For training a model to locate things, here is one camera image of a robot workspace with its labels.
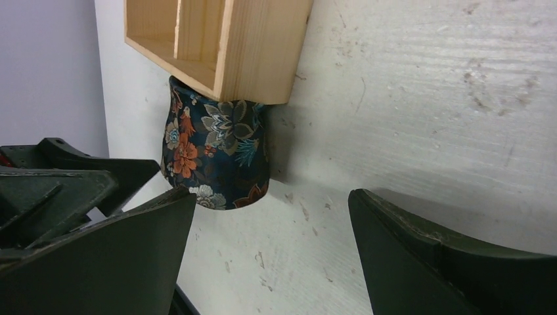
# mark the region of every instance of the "floral fabric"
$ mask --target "floral fabric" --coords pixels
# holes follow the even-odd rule
[[[261,199],[269,187],[263,104],[216,102],[170,77],[171,104],[161,171],[209,209],[235,209]]]

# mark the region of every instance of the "orange flower pattern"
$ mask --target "orange flower pattern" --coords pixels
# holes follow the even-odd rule
[[[209,209],[235,209],[261,199],[269,185],[266,106],[216,102],[170,77],[171,104],[162,139],[161,172]]]
[[[189,179],[192,171],[197,168],[194,159],[197,158],[197,148],[189,142],[188,135],[180,135],[178,149],[174,151],[174,173],[182,174],[182,177]]]

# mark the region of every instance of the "wooden plank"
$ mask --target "wooden plank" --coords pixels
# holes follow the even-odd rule
[[[173,39],[177,1],[126,0],[126,35],[164,41]]]
[[[125,42],[199,93],[217,98],[209,88],[214,84],[215,71],[207,62],[174,59],[171,41],[126,37]]]
[[[215,93],[288,102],[313,0],[227,1]]]
[[[224,0],[179,0],[174,58],[216,63]]]

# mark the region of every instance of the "scuff mark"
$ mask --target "scuff mark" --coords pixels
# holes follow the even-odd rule
[[[465,12],[465,13],[468,13],[468,15],[472,15],[474,13],[474,11],[479,7],[479,5],[480,5],[479,2],[472,3],[472,4],[468,5],[462,11]]]
[[[506,157],[506,161],[505,161],[505,164],[504,164],[505,167],[508,167],[508,164],[510,162],[510,158],[512,157],[512,154],[514,153],[514,146],[515,145],[516,144],[513,143],[512,146],[510,147],[510,150],[508,151],[508,155]]]
[[[303,217],[305,218],[306,221],[309,221],[309,212],[307,212],[307,209],[303,206],[301,202],[300,202],[300,206],[301,206],[301,211],[303,212]]]
[[[362,92],[362,96],[360,96],[360,101],[358,102],[358,106],[356,107],[356,112],[358,112],[360,110],[360,106],[362,105],[362,102],[364,100],[364,96],[365,96],[365,93],[366,93],[366,90],[367,90],[367,86],[365,84],[364,77],[360,77],[360,79],[362,79],[362,83],[364,85],[364,91]]]
[[[261,254],[261,251],[257,252],[256,261],[259,263],[260,267],[265,269],[265,263],[263,262],[263,255]]]
[[[323,267],[323,271],[325,271],[325,279],[327,279],[327,281],[332,283],[332,279],[329,278],[329,275],[327,274],[327,269],[325,269],[325,267]]]
[[[294,194],[293,194],[293,193],[289,193],[288,195],[285,194],[284,197],[285,197],[286,200],[288,200],[288,202],[290,202],[292,205],[294,204]]]
[[[273,287],[271,287],[270,285],[267,284],[267,280],[260,278],[261,279],[261,286],[262,287],[266,287],[267,289],[269,289],[269,291],[273,292]]]
[[[334,1],[334,6],[336,7],[336,12],[338,13],[338,16],[340,17],[340,20],[342,21],[342,26],[344,28],[346,28],[346,23],[344,22],[344,18],[342,17],[342,13],[340,13],[340,9],[338,8],[338,4],[336,4],[336,0]]]

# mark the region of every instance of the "wooden shelf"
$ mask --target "wooden shelf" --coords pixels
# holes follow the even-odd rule
[[[288,102],[313,0],[125,0],[125,42],[218,101]]]

